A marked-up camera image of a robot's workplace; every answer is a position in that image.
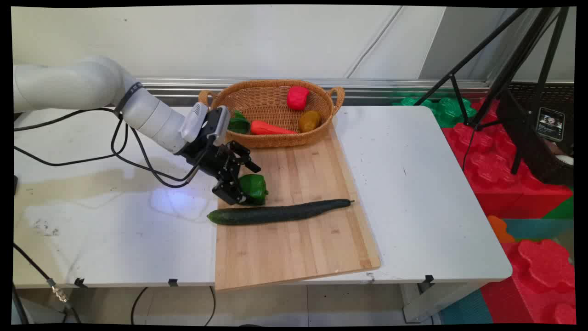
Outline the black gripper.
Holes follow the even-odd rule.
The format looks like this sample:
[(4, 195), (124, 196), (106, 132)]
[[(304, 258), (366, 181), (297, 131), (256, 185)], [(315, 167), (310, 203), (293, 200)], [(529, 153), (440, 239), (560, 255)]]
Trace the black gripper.
[(241, 166), (254, 173), (260, 172), (261, 167), (252, 161), (250, 149), (237, 141), (214, 145), (209, 142), (212, 138), (214, 137), (196, 138), (187, 143), (178, 154), (199, 171), (218, 180), (215, 185), (215, 195), (218, 198), (228, 205), (240, 205), (247, 199), (238, 179)]

